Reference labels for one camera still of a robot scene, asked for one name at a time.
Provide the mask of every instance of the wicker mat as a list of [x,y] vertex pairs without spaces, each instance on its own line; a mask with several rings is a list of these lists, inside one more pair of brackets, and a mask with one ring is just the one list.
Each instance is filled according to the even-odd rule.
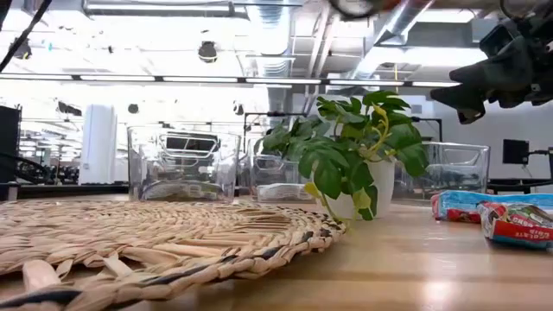
[[[0,308],[92,311],[168,300],[194,284],[263,276],[344,231],[325,214],[280,206],[6,203],[0,274],[22,270],[26,292]],[[97,272],[73,277],[80,264]]]

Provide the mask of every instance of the table surface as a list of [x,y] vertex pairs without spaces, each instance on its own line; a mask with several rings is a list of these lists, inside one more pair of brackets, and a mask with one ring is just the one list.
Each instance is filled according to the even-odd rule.
[[[393,205],[387,218],[357,222],[324,253],[258,280],[203,286],[125,310],[550,311],[552,285],[549,252],[498,247],[479,225],[439,222],[428,207]],[[21,288],[3,282],[0,296]]]

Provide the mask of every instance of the potted plant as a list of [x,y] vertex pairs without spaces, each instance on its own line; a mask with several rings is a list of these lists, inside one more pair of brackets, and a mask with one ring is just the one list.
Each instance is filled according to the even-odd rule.
[[394,161],[410,175],[428,166],[421,135],[410,117],[410,106],[397,94],[373,92],[363,100],[318,98],[319,116],[284,123],[256,143],[283,158],[299,161],[305,186],[337,219],[364,220],[383,216],[391,203]]

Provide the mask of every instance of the round woven placemat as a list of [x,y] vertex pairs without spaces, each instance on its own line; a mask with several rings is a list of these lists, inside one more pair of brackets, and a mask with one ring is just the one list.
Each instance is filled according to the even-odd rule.
[[[37,202],[0,205],[0,274],[26,292],[1,309],[92,311],[168,300],[194,284],[253,279],[320,252],[346,227],[257,204]],[[73,277],[84,265],[96,271]]]

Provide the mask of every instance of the pothos plant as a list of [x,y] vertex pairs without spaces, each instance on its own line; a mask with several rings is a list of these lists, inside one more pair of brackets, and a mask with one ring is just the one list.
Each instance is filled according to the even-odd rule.
[[[299,161],[300,174],[314,183],[305,190],[330,209],[327,197],[351,195],[364,220],[377,214],[378,190],[368,162],[402,162],[410,175],[421,175],[428,166],[421,135],[405,111],[410,106],[394,92],[366,94],[363,100],[318,98],[320,116],[297,119],[291,126],[279,124],[256,143],[283,158]],[[332,128],[332,136],[326,136]]]

